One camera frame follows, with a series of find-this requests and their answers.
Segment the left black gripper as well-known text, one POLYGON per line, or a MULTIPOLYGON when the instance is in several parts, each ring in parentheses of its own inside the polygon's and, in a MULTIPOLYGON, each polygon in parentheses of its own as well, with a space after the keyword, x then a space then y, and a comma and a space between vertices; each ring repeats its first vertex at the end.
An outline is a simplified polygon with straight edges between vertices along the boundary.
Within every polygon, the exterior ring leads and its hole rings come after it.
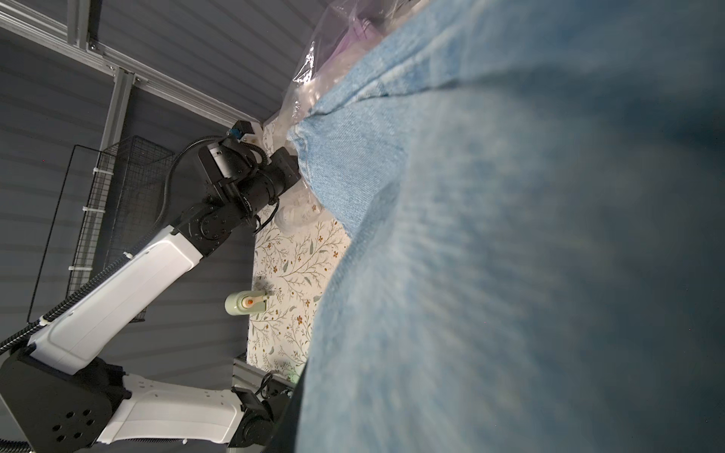
POLYGON ((201 147, 197 156, 211 189, 202 230, 266 228, 281 196, 301 179, 298 158, 284 147, 268 156, 256 145, 227 138, 201 147))

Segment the clear plastic vacuum bag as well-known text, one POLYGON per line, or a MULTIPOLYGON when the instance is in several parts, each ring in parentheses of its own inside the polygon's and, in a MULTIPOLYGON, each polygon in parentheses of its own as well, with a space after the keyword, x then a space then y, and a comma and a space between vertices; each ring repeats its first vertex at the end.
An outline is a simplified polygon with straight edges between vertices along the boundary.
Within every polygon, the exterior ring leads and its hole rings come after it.
POLYGON ((300 158, 303 179, 283 196, 276 226, 297 232, 332 217, 354 233, 377 202, 409 177, 420 109, 430 92, 426 1, 335 1, 272 123, 272 142, 300 158), (355 64, 323 68, 355 18, 385 35, 355 64))

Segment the grey blue garment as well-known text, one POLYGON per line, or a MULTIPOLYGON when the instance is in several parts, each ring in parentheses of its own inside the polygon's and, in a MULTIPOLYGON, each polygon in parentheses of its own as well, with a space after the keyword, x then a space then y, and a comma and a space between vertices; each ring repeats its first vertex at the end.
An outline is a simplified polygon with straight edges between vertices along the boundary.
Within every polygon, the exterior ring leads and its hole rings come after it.
POLYGON ((289 138, 296 451, 723 451, 722 2, 434 1, 289 138))

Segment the lilac garment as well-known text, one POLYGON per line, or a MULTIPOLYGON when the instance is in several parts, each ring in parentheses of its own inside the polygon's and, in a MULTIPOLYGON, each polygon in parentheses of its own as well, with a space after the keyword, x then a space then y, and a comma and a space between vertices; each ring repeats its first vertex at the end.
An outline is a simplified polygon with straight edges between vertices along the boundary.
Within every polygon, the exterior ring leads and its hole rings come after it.
POLYGON ((349 23, 323 68, 343 67, 355 64, 364 54, 378 45, 385 37, 383 30, 370 19, 355 18, 349 23))

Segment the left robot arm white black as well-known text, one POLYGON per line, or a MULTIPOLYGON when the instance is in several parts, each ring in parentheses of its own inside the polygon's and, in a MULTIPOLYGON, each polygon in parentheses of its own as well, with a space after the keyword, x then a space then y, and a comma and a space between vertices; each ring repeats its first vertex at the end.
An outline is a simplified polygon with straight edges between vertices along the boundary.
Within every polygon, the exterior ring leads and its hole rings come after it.
POLYGON ((232 138, 194 150, 211 194, 172 224, 158 221, 77 292, 1 345, 1 399, 23 432, 5 452, 77 452, 120 442, 206 441, 229 448, 267 445, 289 398, 152 381, 100 358, 138 314, 236 228, 259 232, 260 211, 279 207, 301 179, 298 158, 271 155, 232 138))

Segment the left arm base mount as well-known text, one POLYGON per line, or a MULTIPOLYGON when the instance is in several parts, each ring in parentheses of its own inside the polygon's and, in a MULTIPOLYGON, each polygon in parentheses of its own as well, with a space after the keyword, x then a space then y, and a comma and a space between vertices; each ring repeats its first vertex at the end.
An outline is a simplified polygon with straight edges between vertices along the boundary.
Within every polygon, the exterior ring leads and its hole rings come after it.
POLYGON ((292 398, 296 383, 281 371, 266 372, 248 364, 244 356, 234 359, 232 392, 242 402, 243 418, 233 434, 228 452, 262 452, 292 398))

